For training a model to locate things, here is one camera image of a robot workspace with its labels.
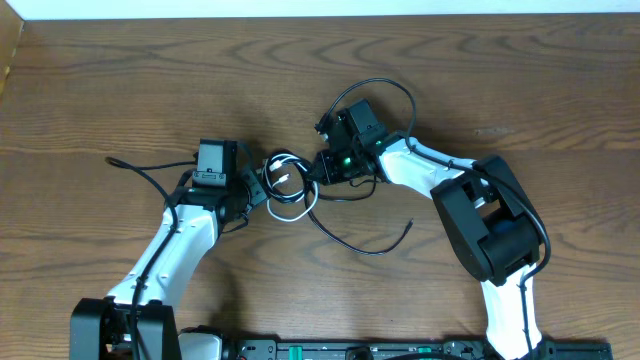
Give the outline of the white back wall board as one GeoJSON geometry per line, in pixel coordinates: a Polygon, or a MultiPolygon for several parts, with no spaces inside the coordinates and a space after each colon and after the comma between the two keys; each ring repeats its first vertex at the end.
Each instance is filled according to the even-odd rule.
{"type": "Polygon", "coordinates": [[[8,0],[24,20],[637,13],[639,0],[8,0]]]}

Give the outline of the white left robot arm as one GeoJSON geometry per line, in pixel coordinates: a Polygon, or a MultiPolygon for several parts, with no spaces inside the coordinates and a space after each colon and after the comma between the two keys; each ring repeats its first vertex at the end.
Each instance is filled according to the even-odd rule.
{"type": "Polygon", "coordinates": [[[203,139],[172,192],[161,225],[124,279],[102,299],[83,298],[70,319],[72,359],[233,359],[234,345],[204,327],[181,331],[175,312],[201,259],[225,233],[245,228],[267,196],[242,142],[203,139]]]}

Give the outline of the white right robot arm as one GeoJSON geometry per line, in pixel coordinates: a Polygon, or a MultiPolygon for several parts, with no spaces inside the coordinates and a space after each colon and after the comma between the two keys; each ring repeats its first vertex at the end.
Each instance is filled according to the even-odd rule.
{"type": "Polygon", "coordinates": [[[535,358],[542,335],[533,279],[550,261],[550,238],[505,160],[457,158],[390,132],[365,99],[330,109],[315,129],[328,147],[311,179],[333,185],[374,175],[432,200],[457,259],[481,284],[489,345],[504,359],[535,358]]]}

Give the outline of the brown cardboard sheet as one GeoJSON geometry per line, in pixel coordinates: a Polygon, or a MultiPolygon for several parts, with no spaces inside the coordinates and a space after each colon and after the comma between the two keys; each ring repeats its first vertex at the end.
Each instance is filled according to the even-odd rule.
{"type": "Polygon", "coordinates": [[[24,20],[6,0],[1,0],[0,11],[0,92],[3,93],[21,38],[24,20]]]}

